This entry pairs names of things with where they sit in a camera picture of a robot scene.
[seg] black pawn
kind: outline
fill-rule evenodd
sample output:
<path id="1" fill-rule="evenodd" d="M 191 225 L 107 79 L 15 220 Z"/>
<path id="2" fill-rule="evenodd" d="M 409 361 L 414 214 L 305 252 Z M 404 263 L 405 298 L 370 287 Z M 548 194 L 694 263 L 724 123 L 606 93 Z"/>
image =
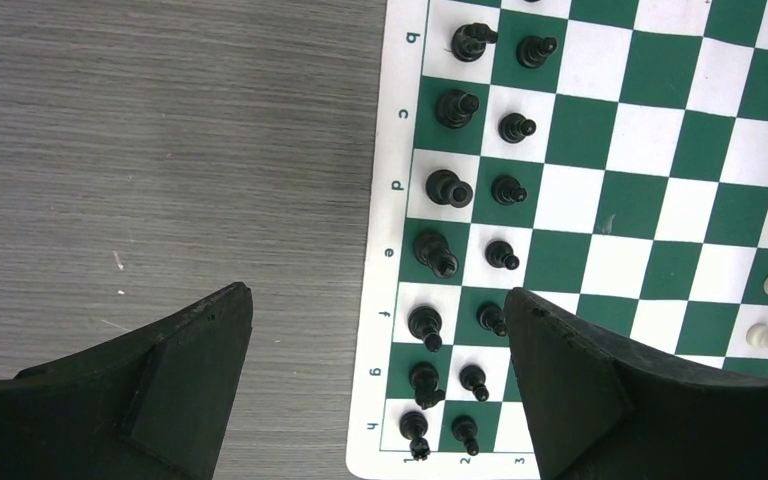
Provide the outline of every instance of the black pawn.
<path id="1" fill-rule="evenodd" d="M 478 111 L 478 97 L 463 90 L 449 90 L 437 100 L 437 121 L 449 128 L 461 128 Z"/>
<path id="2" fill-rule="evenodd" d="M 446 398 L 446 392 L 438 390 L 440 374 L 434 365 L 428 362 L 420 362 L 411 368 L 408 375 L 411 388 L 414 390 L 414 400 L 419 408 L 428 410 Z"/>
<path id="3" fill-rule="evenodd" d="M 508 270 L 519 268 L 519 257 L 514 255 L 511 244 L 504 240 L 490 242 L 487 249 L 484 250 L 484 258 L 487 259 L 490 266 L 495 268 L 507 268 Z"/>
<path id="4" fill-rule="evenodd" d="M 549 55 L 558 49 L 558 41 L 555 37 L 538 37 L 535 35 L 525 37 L 517 45 L 517 61 L 525 68 L 540 68 Z"/>
<path id="5" fill-rule="evenodd" d="M 467 365 L 461 369 L 458 377 L 460 378 L 461 386 L 465 390 L 472 392 L 475 399 L 479 402 L 486 402 L 490 398 L 490 391 L 484 385 L 484 382 L 487 381 L 487 376 L 478 365 Z"/>
<path id="6" fill-rule="evenodd" d="M 474 62 L 484 55 L 488 43 L 496 43 L 499 34 L 489 25 L 462 25 L 452 36 L 452 55 L 462 62 Z"/>
<path id="7" fill-rule="evenodd" d="M 452 435 L 455 440 L 464 444 L 464 449 L 469 456 L 478 455 L 478 441 L 475 436 L 478 435 L 478 425 L 472 417 L 461 415 L 452 422 Z"/>
<path id="8" fill-rule="evenodd" d="M 496 336 L 508 336 L 508 325 L 505 323 L 505 312 L 502 307 L 493 302 L 487 302 L 478 308 L 476 313 L 478 324 L 484 330 L 490 330 Z"/>
<path id="9" fill-rule="evenodd" d="M 428 459 L 431 454 L 431 447 L 428 441 L 423 438 L 428 433 L 428 421 L 425 416 L 419 412 L 408 412 L 399 419 L 399 432 L 403 437 L 410 440 L 411 456 L 414 460 L 421 461 Z"/>
<path id="10" fill-rule="evenodd" d="M 463 208 L 472 201 L 472 187 L 451 170 L 437 170 L 425 180 L 425 193 L 437 205 Z"/>
<path id="11" fill-rule="evenodd" d="M 422 340 L 429 352 L 437 352 L 443 346 L 443 339 L 440 337 L 442 326 L 443 319 L 437 310 L 431 307 L 419 307 L 408 315 L 408 330 L 415 338 Z"/>
<path id="12" fill-rule="evenodd" d="M 416 261 L 431 269 L 437 278 L 452 278 L 458 273 L 458 259 L 449 250 L 449 242 L 442 234 L 429 230 L 413 241 Z"/>
<path id="13" fill-rule="evenodd" d="M 500 175 L 493 180 L 490 187 L 493 200 L 500 205 L 513 205 L 524 202 L 528 198 L 528 192 L 520 185 L 519 181 L 510 175 Z"/>
<path id="14" fill-rule="evenodd" d="M 499 122 L 499 136 L 508 143 L 519 143 L 525 140 L 525 137 L 534 135 L 537 131 L 537 124 L 519 113 L 510 113 L 505 115 Z"/>

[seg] white chess piece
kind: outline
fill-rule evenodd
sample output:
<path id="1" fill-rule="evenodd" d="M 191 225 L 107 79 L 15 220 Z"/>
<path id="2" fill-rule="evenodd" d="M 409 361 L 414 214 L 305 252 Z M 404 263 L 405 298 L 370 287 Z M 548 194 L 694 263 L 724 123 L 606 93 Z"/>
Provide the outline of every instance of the white chess piece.
<path id="1" fill-rule="evenodd" d="M 768 348 L 768 326 L 756 323 L 746 332 L 746 343 L 755 348 Z"/>

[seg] chessboard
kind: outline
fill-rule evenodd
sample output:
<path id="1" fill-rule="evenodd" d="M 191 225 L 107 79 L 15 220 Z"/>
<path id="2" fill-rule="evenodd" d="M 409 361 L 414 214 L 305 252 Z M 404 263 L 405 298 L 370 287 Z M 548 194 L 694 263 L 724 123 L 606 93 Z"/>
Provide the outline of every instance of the chessboard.
<path id="1" fill-rule="evenodd" d="M 537 479 L 522 286 L 768 377 L 768 0 L 388 0 L 346 462 Z"/>

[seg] gray wood grain surface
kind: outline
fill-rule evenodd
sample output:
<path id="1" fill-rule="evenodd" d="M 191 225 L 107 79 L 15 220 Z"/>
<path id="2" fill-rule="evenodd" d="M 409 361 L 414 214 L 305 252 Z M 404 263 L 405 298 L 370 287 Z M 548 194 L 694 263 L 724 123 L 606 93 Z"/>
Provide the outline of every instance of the gray wood grain surface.
<path id="1" fill-rule="evenodd" d="M 0 378 L 241 280 L 216 478 L 350 478 L 383 22 L 383 1 L 0 0 Z"/>

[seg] black chess piece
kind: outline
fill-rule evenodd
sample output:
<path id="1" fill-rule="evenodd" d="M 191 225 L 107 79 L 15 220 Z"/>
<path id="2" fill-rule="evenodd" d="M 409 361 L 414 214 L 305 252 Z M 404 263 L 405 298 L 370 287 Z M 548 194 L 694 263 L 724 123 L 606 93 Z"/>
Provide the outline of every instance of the black chess piece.
<path id="1" fill-rule="evenodd" d="M 428 410 L 446 398 L 446 392 L 438 390 L 440 374 L 434 365 L 428 362 L 420 362 L 411 368 L 408 374 L 411 388 L 414 390 L 414 400 L 419 408 Z"/>
<path id="2" fill-rule="evenodd" d="M 484 385 L 484 382 L 487 381 L 487 376 L 478 365 L 467 365 L 462 368 L 458 378 L 461 381 L 461 386 L 472 392 L 475 399 L 479 402 L 486 402 L 490 398 L 490 391 Z"/>
<path id="3" fill-rule="evenodd" d="M 414 460 L 427 460 L 431 454 L 428 441 L 423 438 L 428 433 L 428 421 L 419 412 L 407 412 L 399 419 L 399 432 L 410 440 L 411 456 Z"/>
<path id="4" fill-rule="evenodd" d="M 487 263 L 495 268 L 506 268 L 516 270 L 519 268 L 519 257 L 514 255 L 514 249 L 511 244 L 504 240 L 490 242 L 484 250 L 484 258 Z"/>
<path id="5" fill-rule="evenodd" d="M 519 113 L 509 113 L 499 122 L 499 136 L 508 143 L 519 143 L 534 135 L 537 124 Z"/>
<path id="6" fill-rule="evenodd" d="M 478 455 L 478 440 L 475 439 L 475 436 L 478 435 L 478 424 L 472 417 L 461 415 L 456 418 L 452 422 L 452 435 L 455 436 L 455 440 L 464 444 L 464 449 L 469 456 Z"/>
<path id="7" fill-rule="evenodd" d="M 528 192 L 520 185 L 519 180 L 510 175 L 499 175 L 490 187 L 493 200 L 500 205 L 513 205 L 524 202 Z"/>
<path id="8" fill-rule="evenodd" d="M 462 62 L 474 62 L 484 55 L 488 43 L 498 39 L 499 34 L 484 23 L 462 25 L 452 36 L 452 55 Z"/>
<path id="9" fill-rule="evenodd" d="M 441 233 L 429 230 L 413 241 L 416 261 L 431 269 L 437 278 L 452 278 L 458 273 L 458 259 L 449 250 L 449 242 Z"/>
<path id="10" fill-rule="evenodd" d="M 478 307 L 475 314 L 478 324 L 484 330 L 490 330 L 498 337 L 508 336 L 508 324 L 505 323 L 505 311 L 493 302 Z"/>
<path id="11" fill-rule="evenodd" d="M 451 170 L 437 170 L 425 180 L 425 193 L 437 205 L 463 208 L 472 201 L 472 187 Z"/>
<path id="12" fill-rule="evenodd" d="M 408 330 L 415 338 L 422 340 L 429 352 L 437 352 L 443 346 L 440 329 L 443 319 L 437 310 L 431 307 L 419 307 L 408 315 Z"/>
<path id="13" fill-rule="evenodd" d="M 517 45 L 517 62 L 525 68 L 540 68 L 557 49 L 558 41 L 555 37 L 531 35 Z"/>
<path id="14" fill-rule="evenodd" d="M 437 100 L 437 121 L 449 128 L 461 128 L 472 120 L 481 103 L 478 97 L 463 90 L 449 90 Z"/>

